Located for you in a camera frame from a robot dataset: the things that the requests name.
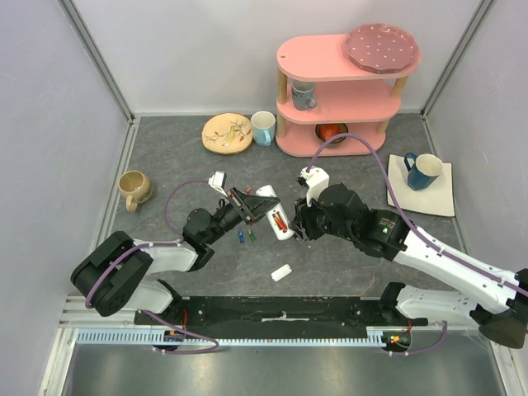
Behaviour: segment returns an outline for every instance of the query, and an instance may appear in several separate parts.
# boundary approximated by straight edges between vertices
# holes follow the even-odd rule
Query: pink plate
[[[372,73],[398,73],[417,56],[414,37],[399,27],[375,23],[351,31],[345,40],[348,58]]]

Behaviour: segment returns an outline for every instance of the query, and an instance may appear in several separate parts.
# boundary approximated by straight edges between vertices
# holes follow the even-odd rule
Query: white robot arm
[[[405,317],[474,325],[484,336],[502,345],[522,347],[528,323],[528,270],[515,273],[490,266],[416,227],[418,233],[440,248],[437,252],[399,214],[369,210],[343,184],[329,186],[329,176],[321,168],[312,167],[310,172],[303,169],[299,182],[308,191],[305,199],[295,203],[295,219],[290,227],[301,238],[317,239],[324,234],[344,238],[369,256],[410,266],[458,290],[420,290],[398,284],[396,309]],[[477,271],[450,258],[453,256]]]
[[[146,243],[123,232],[113,233],[71,276],[72,283],[87,296],[102,272],[126,249],[145,246],[116,268],[94,294],[92,306],[102,316],[120,309],[148,309],[163,313],[179,296],[170,285],[158,280],[146,282],[146,275],[164,271],[196,271],[212,257],[210,245],[238,223],[247,224],[267,217],[278,239],[296,234],[301,239],[318,239],[325,234],[351,241],[372,257],[384,257],[434,276],[458,291],[419,290],[402,283],[390,283],[381,300],[392,301],[390,308],[400,318],[427,318],[450,325],[475,326],[491,340],[507,347],[524,344],[528,324],[528,270],[517,273],[465,255],[416,227],[416,232],[432,241],[439,252],[419,238],[402,217],[390,210],[370,210],[359,196],[343,184],[329,186],[329,176],[321,168],[304,169],[298,179],[308,187],[305,198],[295,202],[295,218],[288,223],[271,186],[256,196],[235,188],[224,191],[225,175],[217,172],[210,185],[228,203],[214,214],[196,209],[190,212],[183,229],[184,243]],[[464,259],[479,271],[449,256]]]

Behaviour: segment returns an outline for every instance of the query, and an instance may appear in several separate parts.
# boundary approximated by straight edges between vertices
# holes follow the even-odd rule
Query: shelf tier
[[[287,101],[277,102],[277,110],[297,124],[382,121],[394,116],[402,104],[400,97],[390,96],[392,89],[383,80],[318,82],[313,94],[317,106],[300,111],[294,107],[289,84]]]
[[[408,76],[420,64],[422,54],[399,73],[376,74],[355,66],[345,54],[348,35],[302,35],[286,41],[277,51],[279,69],[303,81],[379,80]]]
[[[375,131],[374,122],[346,124],[348,131],[358,134],[367,140],[377,151],[385,141],[385,134]],[[286,121],[286,136],[277,137],[277,144],[282,151],[294,157],[312,157],[321,147],[321,141],[315,135],[315,125],[301,125]],[[341,144],[326,148],[321,156],[362,155],[370,151],[359,140],[346,138]]]

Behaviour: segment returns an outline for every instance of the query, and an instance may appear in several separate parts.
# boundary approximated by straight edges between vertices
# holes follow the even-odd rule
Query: floor
[[[143,117],[139,123],[129,169],[146,173],[154,184],[153,197],[136,213],[125,210],[121,200],[114,230],[124,230],[133,238],[150,241],[174,239],[163,221],[163,208],[172,189],[179,183],[207,178],[214,171],[228,174],[227,187],[245,190],[272,184],[286,213],[293,217],[293,202],[304,190],[295,179],[308,158],[294,158],[275,144],[253,144],[243,153],[223,156],[206,151],[200,133],[208,116]],[[382,160],[389,154],[430,153],[425,130],[418,114],[396,115],[389,123],[387,139],[379,150]],[[321,158],[318,166],[331,177],[355,190],[371,208],[387,208],[384,182],[370,156]],[[218,196],[207,185],[185,187],[170,205],[170,218],[178,228],[187,214],[199,207],[214,210]],[[453,219],[409,213],[410,218],[444,243],[459,246]],[[278,242],[271,226],[263,220],[252,227],[257,237],[251,242],[247,227],[241,226],[246,242],[239,243],[236,232],[226,234],[213,245],[216,254],[202,270],[168,272],[163,279],[182,295],[360,295],[380,296],[390,281],[426,289],[447,286],[430,276],[399,264],[367,257],[351,243],[324,236],[315,242],[293,238]],[[271,273],[284,264],[293,272],[279,282]]]

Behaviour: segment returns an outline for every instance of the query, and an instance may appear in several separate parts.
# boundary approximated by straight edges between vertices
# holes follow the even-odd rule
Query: blue mug
[[[314,98],[315,82],[297,81],[291,83],[291,96],[297,110],[313,109],[317,105]]]
[[[409,172],[407,184],[415,191],[428,188],[444,170],[443,162],[432,154],[407,153],[403,157],[403,161]]]
[[[275,116],[269,111],[258,111],[251,117],[253,140],[261,146],[271,145],[275,138]]]

